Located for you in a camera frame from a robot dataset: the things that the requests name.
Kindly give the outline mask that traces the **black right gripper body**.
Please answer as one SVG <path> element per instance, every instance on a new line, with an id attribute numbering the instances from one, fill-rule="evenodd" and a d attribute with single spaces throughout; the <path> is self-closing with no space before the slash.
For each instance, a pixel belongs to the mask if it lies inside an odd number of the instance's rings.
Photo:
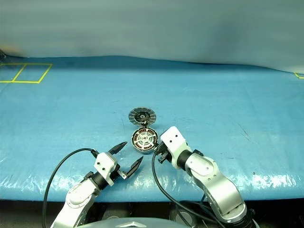
<path id="1" fill-rule="evenodd" d="M 165 161 L 170 162 L 170 153 L 168 147 L 165 145 L 164 142 L 159 143 L 154 148 L 154 153 L 159 156 L 158 162 L 160 164 L 164 163 Z"/>

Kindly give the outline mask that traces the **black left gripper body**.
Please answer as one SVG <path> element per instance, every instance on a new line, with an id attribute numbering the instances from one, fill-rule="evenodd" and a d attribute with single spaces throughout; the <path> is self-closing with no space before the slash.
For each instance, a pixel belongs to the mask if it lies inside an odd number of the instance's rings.
<path id="1" fill-rule="evenodd" d="M 117 164 L 114 168 L 114 170 L 111 172 L 111 180 L 116 181 L 118 178 L 126 179 L 127 176 L 125 172 L 120 170 L 120 165 Z"/>

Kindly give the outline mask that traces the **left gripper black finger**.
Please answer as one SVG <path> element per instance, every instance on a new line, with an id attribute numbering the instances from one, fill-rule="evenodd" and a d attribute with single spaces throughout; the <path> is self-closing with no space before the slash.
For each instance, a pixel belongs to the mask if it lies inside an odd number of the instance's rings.
<path id="1" fill-rule="evenodd" d="M 118 145 L 114 146 L 113 148 L 111 148 L 108 153 L 110 153 L 111 155 L 117 154 L 120 150 L 123 149 L 123 147 L 127 144 L 127 142 L 122 142 L 119 143 Z"/>
<path id="2" fill-rule="evenodd" d="M 130 167 L 130 170 L 124 174 L 124 179 L 130 178 L 139 168 L 141 162 L 143 160 L 143 156 L 137 159 Z"/>

